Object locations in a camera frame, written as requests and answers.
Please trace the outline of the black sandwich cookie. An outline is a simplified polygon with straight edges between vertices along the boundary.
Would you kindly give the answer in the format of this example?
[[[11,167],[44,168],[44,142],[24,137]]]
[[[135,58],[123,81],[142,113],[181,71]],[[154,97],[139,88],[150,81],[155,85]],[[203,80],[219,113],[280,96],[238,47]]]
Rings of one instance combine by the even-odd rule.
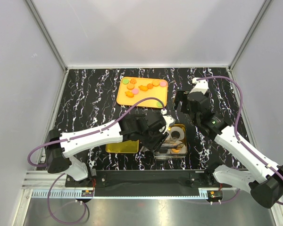
[[[178,140],[180,138],[181,134],[178,131],[173,131],[173,132],[170,133],[170,136],[171,136],[172,139]]]

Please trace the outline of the gold tin lid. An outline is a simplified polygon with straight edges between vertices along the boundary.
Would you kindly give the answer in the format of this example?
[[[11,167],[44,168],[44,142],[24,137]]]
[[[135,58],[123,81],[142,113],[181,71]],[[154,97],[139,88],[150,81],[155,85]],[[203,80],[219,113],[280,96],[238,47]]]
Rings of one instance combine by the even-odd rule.
[[[139,141],[125,141],[106,145],[107,153],[137,153],[139,151]]]

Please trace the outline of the gold cookie tin box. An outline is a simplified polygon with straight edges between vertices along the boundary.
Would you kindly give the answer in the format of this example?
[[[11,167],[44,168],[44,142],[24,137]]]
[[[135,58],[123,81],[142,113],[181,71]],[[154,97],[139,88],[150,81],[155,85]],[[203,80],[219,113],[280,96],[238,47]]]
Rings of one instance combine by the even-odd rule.
[[[185,126],[183,124],[175,124],[173,126],[179,126],[179,127],[185,128]],[[175,141],[174,139],[170,138],[169,132],[170,132],[171,127],[169,127],[168,130],[166,131],[167,134],[168,134],[168,137],[166,138],[166,140],[162,144],[167,143],[168,141],[171,141],[171,140]],[[187,150],[186,136],[185,136],[184,140],[181,140],[181,142],[183,142],[186,145],[186,150]],[[169,149],[169,150],[164,151],[162,153],[159,152],[159,150],[158,150],[158,151],[154,152],[153,156],[156,160],[165,161],[165,160],[176,159],[176,158],[177,159],[184,158],[186,156],[186,154],[171,154],[170,149]]]

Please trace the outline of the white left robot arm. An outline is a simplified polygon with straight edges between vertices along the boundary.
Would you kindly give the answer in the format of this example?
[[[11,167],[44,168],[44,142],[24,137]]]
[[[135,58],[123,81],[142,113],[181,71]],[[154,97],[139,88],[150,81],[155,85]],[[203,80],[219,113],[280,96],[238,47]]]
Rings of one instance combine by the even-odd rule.
[[[167,139],[167,130],[174,123],[171,115],[162,113],[150,118],[144,114],[128,114],[81,131],[61,133],[53,129],[47,136],[44,148],[47,172],[65,173],[81,186],[88,186],[92,182],[92,174],[87,165],[76,158],[78,153],[125,141],[139,141],[149,151],[156,152]]]

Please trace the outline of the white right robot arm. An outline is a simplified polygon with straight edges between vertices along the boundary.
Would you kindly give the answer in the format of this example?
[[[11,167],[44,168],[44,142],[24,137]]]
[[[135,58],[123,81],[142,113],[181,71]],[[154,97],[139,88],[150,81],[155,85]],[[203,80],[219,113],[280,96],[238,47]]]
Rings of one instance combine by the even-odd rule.
[[[212,112],[208,95],[210,79],[193,78],[192,90],[176,92],[173,109],[181,104],[181,112],[190,116],[201,134],[229,151],[248,171],[217,163],[206,169],[205,182],[212,187],[219,183],[236,187],[248,192],[262,207],[270,209],[283,196],[283,165],[264,156],[238,133],[240,112],[232,126],[222,115]]]

